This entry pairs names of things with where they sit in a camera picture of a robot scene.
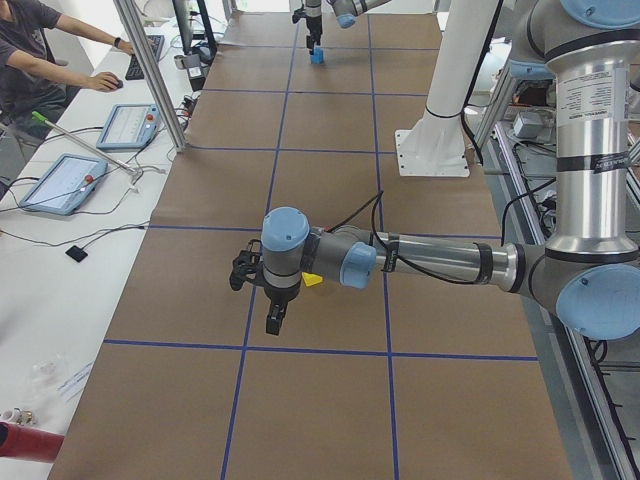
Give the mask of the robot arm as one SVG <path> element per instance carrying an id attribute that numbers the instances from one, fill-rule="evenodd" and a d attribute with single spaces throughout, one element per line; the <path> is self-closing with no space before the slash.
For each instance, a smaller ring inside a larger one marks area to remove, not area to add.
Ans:
<path id="1" fill-rule="evenodd" d="M 349 28 L 355 23 L 358 16 L 385 5 L 389 0 L 335 0 L 328 1 L 336 20 L 341 28 Z M 304 20 L 308 33 L 306 35 L 306 48 L 310 55 L 321 47 L 323 35 L 322 1 L 303 0 L 301 6 L 292 13 L 292 22 L 297 24 Z"/>
<path id="2" fill-rule="evenodd" d="M 263 222 L 257 280 L 278 334 L 303 273 L 363 288 L 375 268 L 449 283 L 493 284 L 536 301 L 598 340 L 639 327 L 638 245 L 626 234 L 629 66 L 639 51 L 635 1 L 521 1 L 513 61 L 556 79 L 556 228 L 541 246 L 422 240 L 352 226 L 313 228 L 291 207 Z"/>

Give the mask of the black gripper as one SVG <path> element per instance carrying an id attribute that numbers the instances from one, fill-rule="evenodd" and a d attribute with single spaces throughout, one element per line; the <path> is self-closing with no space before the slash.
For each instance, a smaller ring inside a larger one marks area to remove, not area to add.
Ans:
<path id="1" fill-rule="evenodd" d="M 284 314 L 288 303 L 296 298 L 296 286 L 278 288 L 266 286 L 264 288 L 267 298 L 270 300 L 269 313 L 266 317 L 266 333 L 279 335 L 284 320 Z"/>
<path id="2" fill-rule="evenodd" d="M 309 51 L 314 51 L 314 39 L 312 36 L 322 35 L 322 16 L 306 18 L 306 26 L 309 31 L 309 35 L 306 36 L 306 48 Z"/>

